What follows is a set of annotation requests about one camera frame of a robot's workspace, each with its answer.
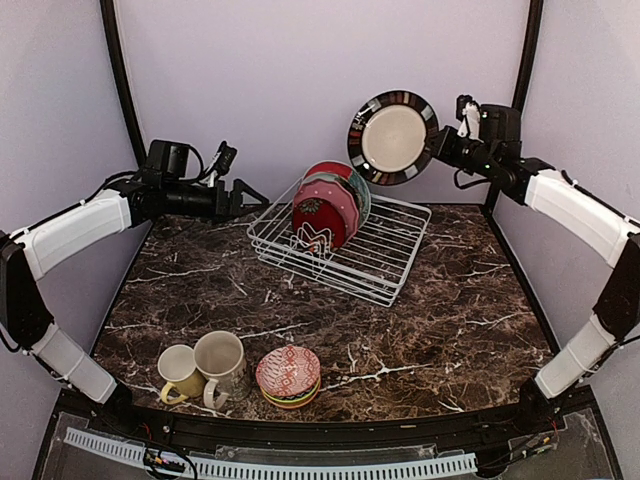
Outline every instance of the wire dish rack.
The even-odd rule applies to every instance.
[[[407,281],[427,230],[431,210],[371,195],[371,214],[337,251],[313,247],[293,231],[294,183],[248,228],[258,258],[286,271],[364,300],[390,307]]]

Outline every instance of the pink plate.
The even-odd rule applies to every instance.
[[[322,199],[335,207],[347,227],[347,240],[356,234],[360,222],[360,212],[353,196],[339,183],[322,179],[303,183],[293,197],[293,208],[295,209],[299,203],[309,198]]]
[[[303,347],[288,345],[266,355],[256,369],[258,385],[269,395],[288,397],[313,387],[320,378],[320,360]]]

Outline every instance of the brown marble surface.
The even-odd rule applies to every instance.
[[[391,308],[258,261],[247,222],[169,217],[149,236],[95,349],[96,360],[159,409],[249,420],[369,421],[514,403],[551,353],[524,293],[477,207],[432,206],[407,283]],[[201,399],[168,407],[160,353],[213,330],[245,346],[250,369],[287,344],[312,349],[323,386],[284,411],[253,385],[219,413]]]

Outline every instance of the red plate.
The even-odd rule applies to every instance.
[[[353,168],[344,163],[334,162],[332,160],[326,160],[324,162],[316,163],[313,167],[307,170],[303,183],[307,183],[306,179],[312,176],[316,176],[322,173],[329,173],[333,175],[339,175],[342,177],[351,187],[355,190],[358,197],[356,203],[358,204],[358,210],[360,212],[360,220],[358,226],[361,227],[369,218],[371,212],[371,192],[364,178],[360,176]]]
[[[256,380],[272,396],[298,395],[320,378],[320,360],[308,348],[288,345],[266,355],[256,369]]]
[[[308,198],[298,203],[293,209],[294,233],[297,234],[305,223],[311,225],[316,233],[320,233],[325,228],[331,230],[333,234],[332,249],[344,245],[347,235],[344,218],[329,202],[319,198]]]

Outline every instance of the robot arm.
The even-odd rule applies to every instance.
[[[154,140],[145,165],[126,180],[113,181],[87,201],[54,218],[6,235],[0,231],[0,323],[22,349],[99,404],[113,402],[118,382],[53,321],[36,282],[51,269],[103,238],[159,215],[199,216],[221,223],[258,208],[268,200],[241,180],[225,191],[236,150],[223,142],[207,170],[188,181],[189,145]],[[243,194],[260,203],[243,205]]]
[[[564,172],[537,158],[521,158],[517,110],[479,106],[465,95],[458,97],[456,117],[462,122],[458,130],[447,126],[430,141],[432,156],[485,177],[515,202],[554,219],[614,269],[589,321],[529,382],[528,391],[521,390],[521,401],[523,395],[534,403],[540,403],[536,396],[548,401],[592,374],[640,322],[640,224],[578,187]]]

